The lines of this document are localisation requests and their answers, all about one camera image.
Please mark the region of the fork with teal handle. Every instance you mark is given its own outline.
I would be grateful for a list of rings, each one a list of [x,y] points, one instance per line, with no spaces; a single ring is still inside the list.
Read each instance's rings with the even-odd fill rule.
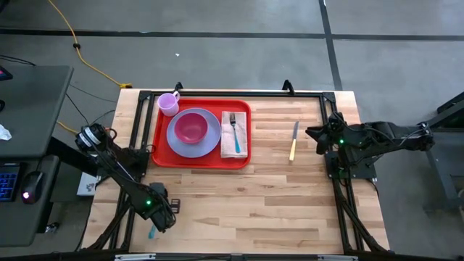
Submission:
[[[230,124],[233,128],[233,135],[234,135],[234,142],[235,142],[235,151],[236,153],[240,153],[241,152],[241,149],[240,149],[240,145],[239,145],[239,140],[238,140],[238,137],[237,137],[237,132],[236,132],[236,116],[235,116],[235,113],[234,112],[231,112],[229,114],[229,120],[230,120]]]

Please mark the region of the lilac plastic mug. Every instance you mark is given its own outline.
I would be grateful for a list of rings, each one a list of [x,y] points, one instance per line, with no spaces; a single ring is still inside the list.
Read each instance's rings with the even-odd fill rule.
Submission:
[[[173,93],[165,93],[158,98],[157,105],[163,115],[172,117],[179,112],[179,100],[180,94],[178,91],[174,91]]]

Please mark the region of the lilac plastic plate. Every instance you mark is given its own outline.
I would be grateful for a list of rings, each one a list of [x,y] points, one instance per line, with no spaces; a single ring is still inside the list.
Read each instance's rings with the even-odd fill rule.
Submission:
[[[182,142],[175,135],[175,124],[180,122],[182,116],[188,113],[197,113],[207,122],[206,136],[197,144]],[[221,124],[210,111],[201,108],[191,108],[179,112],[167,127],[167,142],[169,147],[178,155],[187,158],[198,158],[209,154],[219,143],[221,137]]]

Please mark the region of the backlit keyboard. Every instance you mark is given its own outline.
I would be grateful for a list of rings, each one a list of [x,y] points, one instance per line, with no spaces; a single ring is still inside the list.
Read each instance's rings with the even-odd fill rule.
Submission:
[[[19,172],[19,164],[0,166],[0,202],[11,202],[14,200]]]

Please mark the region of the grey desk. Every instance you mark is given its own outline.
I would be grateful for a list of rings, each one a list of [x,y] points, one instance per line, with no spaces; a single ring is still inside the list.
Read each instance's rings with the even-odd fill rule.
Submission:
[[[12,135],[0,140],[0,165],[21,164],[12,202],[0,201],[0,247],[26,247],[44,230],[52,186],[60,166],[57,156],[47,152],[65,99],[73,69],[69,66],[11,66],[13,79],[0,81],[0,125]],[[40,171],[42,195],[34,204],[21,199],[26,174]]]

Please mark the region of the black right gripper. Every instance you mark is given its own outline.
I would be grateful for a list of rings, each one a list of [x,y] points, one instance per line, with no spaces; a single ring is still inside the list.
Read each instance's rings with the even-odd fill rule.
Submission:
[[[327,154],[334,150],[335,146],[342,146],[344,143],[344,129],[347,124],[344,121],[329,121],[325,124],[327,130],[327,141],[317,142],[316,153]],[[323,127],[307,127],[305,133],[317,141],[324,134]]]

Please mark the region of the dark metal stand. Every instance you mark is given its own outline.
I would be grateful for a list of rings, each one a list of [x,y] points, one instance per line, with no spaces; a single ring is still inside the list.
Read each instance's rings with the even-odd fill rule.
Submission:
[[[459,192],[454,179],[464,181],[464,92],[436,109],[429,120],[435,144],[426,152],[437,176],[442,200],[425,205],[426,212],[464,210],[464,189]]]

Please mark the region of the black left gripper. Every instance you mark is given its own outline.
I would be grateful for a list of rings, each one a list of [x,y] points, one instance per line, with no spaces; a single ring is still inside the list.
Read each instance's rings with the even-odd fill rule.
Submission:
[[[170,201],[163,183],[150,183],[149,187],[153,191],[155,201],[155,211],[150,219],[159,232],[165,233],[176,224],[175,215],[180,212],[181,201],[180,199]]]

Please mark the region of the red plastic tray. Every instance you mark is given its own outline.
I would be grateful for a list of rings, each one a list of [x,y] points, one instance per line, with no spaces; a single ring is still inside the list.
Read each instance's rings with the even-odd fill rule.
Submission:
[[[222,122],[222,112],[245,112],[247,116],[248,149],[251,149],[251,108],[238,99],[190,99],[182,98],[179,101],[180,112],[201,108],[210,111]],[[154,140],[152,142],[152,160],[160,167],[174,168],[200,168],[200,169],[224,169],[237,170],[245,167],[251,157],[247,158],[222,158],[220,156],[220,141],[218,145],[207,155],[198,158],[187,158],[176,154],[167,142],[167,127],[174,117],[167,117],[162,113],[157,116]]]

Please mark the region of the beige napkin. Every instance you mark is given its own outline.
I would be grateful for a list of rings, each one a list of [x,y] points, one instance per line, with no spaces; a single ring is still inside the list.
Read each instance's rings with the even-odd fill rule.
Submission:
[[[222,112],[222,132],[220,140],[220,156],[222,158],[247,158],[248,157],[248,134],[247,134],[247,114],[245,112],[234,112],[236,116],[236,132],[239,140],[241,152],[236,153],[233,128],[230,124],[229,114]]]

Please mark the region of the black computer mouse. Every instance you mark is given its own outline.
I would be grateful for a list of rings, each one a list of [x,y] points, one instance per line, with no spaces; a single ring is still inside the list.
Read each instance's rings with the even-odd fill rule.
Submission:
[[[25,175],[20,187],[20,196],[24,204],[35,204],[41,197],[44,173],[38,170]]]

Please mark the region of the pink plastic bowl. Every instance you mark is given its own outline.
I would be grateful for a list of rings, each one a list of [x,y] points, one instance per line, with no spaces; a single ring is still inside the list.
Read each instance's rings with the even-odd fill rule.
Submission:
[[[208,124],[206,119],[195,112],[190,112],[179,117],[175,123],[175,135],[185,144],[197,144],[207,134]]]

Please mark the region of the black metal table frame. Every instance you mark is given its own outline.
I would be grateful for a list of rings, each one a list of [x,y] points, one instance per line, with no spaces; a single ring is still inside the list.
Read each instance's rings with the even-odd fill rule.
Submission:
[[[235,90],[252,111],[251,159],[240,170],[175,169],[150,164],[145,183],[180,199],[176,224],[148,239],[151,222],[121,225],[115,245],[131,252],[340,254],[334,190],[323,157],[303,129],[322,122],[312,91]],[[299,121],[294,161],[293,127]]]

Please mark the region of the knife with cream handle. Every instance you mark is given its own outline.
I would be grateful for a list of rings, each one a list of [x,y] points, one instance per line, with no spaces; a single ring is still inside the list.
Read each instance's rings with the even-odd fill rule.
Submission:
[[[299,130],[299,121],[296,121],[294,124],[293,133],[292,133],[292,143],[291,143],[291,150],[289,153],[289,161],[294,161],[298,130]]]

